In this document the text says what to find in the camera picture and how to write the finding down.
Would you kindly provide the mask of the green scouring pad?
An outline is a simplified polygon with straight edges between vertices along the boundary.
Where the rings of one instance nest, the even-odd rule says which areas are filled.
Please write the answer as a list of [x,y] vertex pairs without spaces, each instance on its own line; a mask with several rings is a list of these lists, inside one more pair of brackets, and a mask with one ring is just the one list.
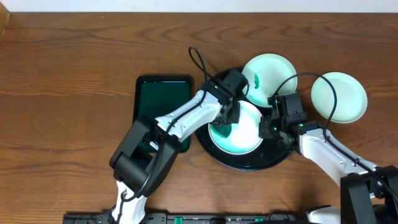
[[228,138],[232,132],[231,124],[220,124],[220,125],[211,125],[211,130],[221,138]]

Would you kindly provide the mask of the white plate green stain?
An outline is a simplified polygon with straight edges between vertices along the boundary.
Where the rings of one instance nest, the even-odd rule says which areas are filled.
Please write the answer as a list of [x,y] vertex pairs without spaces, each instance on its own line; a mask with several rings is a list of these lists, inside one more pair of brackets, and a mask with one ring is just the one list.
[[232,155],[243,155],[257,148],[262,139],[258,136],[261,112],[247,101],[239,101],[239,123],[231,124],[232,132],[228,138],[217,136],[208,125],[210,139],[223,152]]

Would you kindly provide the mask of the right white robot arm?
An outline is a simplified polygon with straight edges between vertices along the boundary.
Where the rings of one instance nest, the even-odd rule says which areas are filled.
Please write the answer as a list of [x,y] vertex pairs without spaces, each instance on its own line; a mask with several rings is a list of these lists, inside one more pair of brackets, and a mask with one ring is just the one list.
[[340,188],[340,207],[306,212],[309,223],[397,223],[397,167],[367,161],[318,123],[263,116],[259,136],[313,161]]

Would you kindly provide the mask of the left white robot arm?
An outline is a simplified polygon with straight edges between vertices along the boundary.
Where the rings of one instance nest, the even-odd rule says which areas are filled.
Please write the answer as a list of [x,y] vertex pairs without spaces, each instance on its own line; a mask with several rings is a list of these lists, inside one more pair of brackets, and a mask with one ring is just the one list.
[[116,223],[139,223],[147,198],[158,189],[175,162],[183,141],[205,124],[237,122],[235,102],[245,78],[206,82],[183,106],[156,119],[135,120],[109,165],[118,185],[112,217]]

